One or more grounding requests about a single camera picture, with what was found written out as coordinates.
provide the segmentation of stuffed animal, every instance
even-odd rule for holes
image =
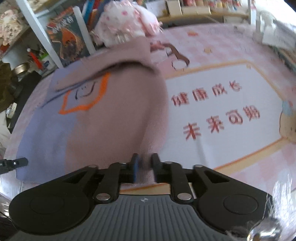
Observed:
[[[111,1],[104,7],[92,33],[97,45],[104,43],[111,47],[138,36],[155,35],[159,31],[160,24],[153,13],[122,0]]]
[[[4,39],[3,45],[10,44],[22,31],[18,22],[18,15],[14,10],[7,10],[0,16],[0,37]]]
[[[280,135],[292,143],[296,143],[296,111],[293,109],[292,102],[283,102],[279,124]]]

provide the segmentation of bookshelf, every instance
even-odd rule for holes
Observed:
[[[162,23],[169,23],[177,20],[189,20],[189,19],[200,19],[205,17],[240,17],[243,19],[248,19],[249,15],[244,13],[236,12],[211,12],[211,14],[190,14],[190,15],[180,15],[180,16],[165,16],[157,18],[158,21]]]
[[[58,68],[63,68],[63,65],[53,49],[49,37],[46,33],[46,25],[50,19],[54,18],[69,6],[75,6],[79,0],[49,0],[40,6],[35,12],[30,7],[27,0],[16,0],[20,10],[29,23],[31,29],[48,52],[52,60]]]
[[[13,46],[24,37],[24,34],[30,30],[30,27],[28,25],[23,26],[23,30],[16,36],[15,39],[9,44],[8,49],[2,54],[1,58],[3,58],[5,55],[9,53],[9,51],[13,48]]]

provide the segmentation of orange embroidered outline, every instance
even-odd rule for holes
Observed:
[[[73,112],[76,112],[76,111],[79,111],[79,110],[89,110],[90,108],[92,108],[96,103],[98,103],[101,98],[105,95],[106,93],[106,90],[107,90],[107,84],[108,84],[108,80],[109,80],[109,77],[110,77],[111,73],[106,73],[103,78],[102,78],[102,81],[101,81],[101,84],[100,84],[100,89],[99,89],[99,95],[97,96],[97,98],[91,102],[90,104],[88,105],[78,105],[74,108],[71,108],[71,109],[68,109],[68,110],[65,110],[66,106],[67,106],[67,102],[68,102],[68,96],[69,94],[71,93],[72,90],[69,90],[65,96],[64,96],[64,101],[63,101],[63,105],[62,105],[62,108],[61,110],[59,111],[59,114],[61,115],[66,115],[66,114],[69,114],[69,113],[73,113]]]

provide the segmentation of pink plush toy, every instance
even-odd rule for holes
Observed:
[[[97,45],[111,47],[130,41],[138,36],[155,35],[160,32],[156,16],[147,9],[132,5],[128,0],[111,1],[104,7],[93,29]]]

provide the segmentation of metal screw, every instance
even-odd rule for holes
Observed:
[[[100,201],[107,201],[111,198],[111,196],[108,193],[99,193],[96,195],[96,199]]]
[[[179,198],[180,200],[186,201],[186,200],[190,200],[192,196],[189,193],[182,192],[177,195],[177,198]]]

